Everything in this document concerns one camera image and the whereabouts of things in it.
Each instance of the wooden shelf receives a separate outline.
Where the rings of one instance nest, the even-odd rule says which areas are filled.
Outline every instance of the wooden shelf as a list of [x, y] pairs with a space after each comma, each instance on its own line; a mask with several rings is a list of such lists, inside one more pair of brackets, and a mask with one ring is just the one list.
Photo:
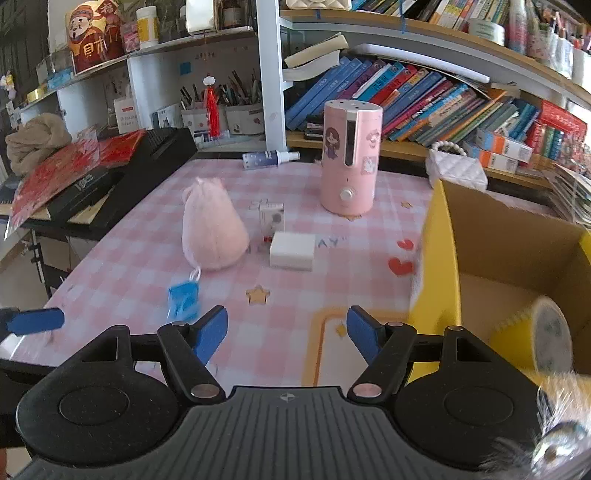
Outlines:
[[[302, 132], [286, 133], [287, 145], [292, 148], [314, 148], [322, 150], [322, 142], [320, 140], [306, 140]], [[422, 145], [412, 142], [392, 142], [390, 140], [382, 141], [382, 148], [379, 151], [380, 156], [387, 158], [398, 158], [400, 160], [410, 160], [416, 163], [424, 163], [427, 156], [427, 149]], [[545, 179], [534, 179], [531, 177], [524, 177], [515, 175], [500, 170], [493, 170], [491, 168], [484, 169], [486, 176], [492, 179], [498, 179], [521, 185], [537, 190], [547, 190], [550, 184]]]
[[[461, 49], [462, 53], [475, 58], [481, 58], [482, 54], [490, 55], [495, 59], [500, 59], [505, 68], [509, 68], [521, 76], [524, 74], [531, 76], [532, 81], [542, 83], [545, 87], [568, 96], [572, 101], [587, 109], [591, 108], [591, 93], [563, 77], [560, 73], [509, 48], [451, 28], [406, 19], [407, 34], [403, 34], [401, 21], [398, 17], [360, 11], [282, 10], [281, 18], [284, 20], [284, 26], [286, 26], [285, 22], [291, 22], [291, 26], [295, 30], [341, 30], [359, 34], [373, 33], [381, 36], [389, 31], [390, 35], [388, 36], [421, 43], [428, 43], [429, 39], [437, 39], [441, 42], [431, 42], [433, 46], [449, 50], [453, 50], [453, 46], [458, 46], [458, 51]], [[322, 29], [322, 24], [325, 24], [327, 28]]]

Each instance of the cartoon girl sticker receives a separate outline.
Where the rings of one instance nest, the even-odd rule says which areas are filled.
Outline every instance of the cartoon girl sticker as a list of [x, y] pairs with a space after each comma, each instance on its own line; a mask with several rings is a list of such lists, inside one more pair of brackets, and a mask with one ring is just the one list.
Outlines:
[[377, 130], [372, 130], [370, 133], [368, 133], [368, 136], [366, 137], [367, 140], [369, 140], [369, 147], [370, 148], [375, 148], [378, 146], [378, 139], [379, 139], [379, 132]]
[[339, 133], [336, 128], [328, 127], [326, 129], [326, 155], [333, 160], [337, 157], [336, 151], [340, 148]]

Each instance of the white box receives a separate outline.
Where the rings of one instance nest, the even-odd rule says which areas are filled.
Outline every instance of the white box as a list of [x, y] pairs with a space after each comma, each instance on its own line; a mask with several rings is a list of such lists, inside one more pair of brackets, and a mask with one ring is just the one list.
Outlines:
[[261, 232], [265, 241], [275, 232], [285, 231], [285, 210], [282, 203], [264, 203], [259, 206]]
[[133, 98], [117, 98], [113, 101], [113, 106], [120, 134], [139, 130], [138, 113]]
[[316, 236], [313, 233], [277, 232], [269, 252], [272, 267], [312, 270]]
[[226, 107], [232, 135], [258, 135], [265, 132], [262, 103]]

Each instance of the pink humidifier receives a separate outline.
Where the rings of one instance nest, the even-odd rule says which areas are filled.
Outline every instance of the pink humidifier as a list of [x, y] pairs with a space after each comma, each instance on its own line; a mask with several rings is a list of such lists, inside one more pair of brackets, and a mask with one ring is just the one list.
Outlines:
[[337, 215], [362, 215], [374, 205], [382, 107], [358, 100], [324, 104], [320, 202]]

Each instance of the tape roll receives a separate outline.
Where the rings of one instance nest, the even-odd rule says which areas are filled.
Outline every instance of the tape roll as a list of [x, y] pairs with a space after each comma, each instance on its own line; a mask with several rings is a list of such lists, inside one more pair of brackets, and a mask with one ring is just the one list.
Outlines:
[[468, 32], [475, 37], [484, 38], [491, 42], [505, 46], [505, 29], [500, 25], [488, 20], [470, 20]]
[[519, 369], [556, 374], [573, 368], [569, 324], [558, 305], [539, 297], [491, 334], [490, 346]]

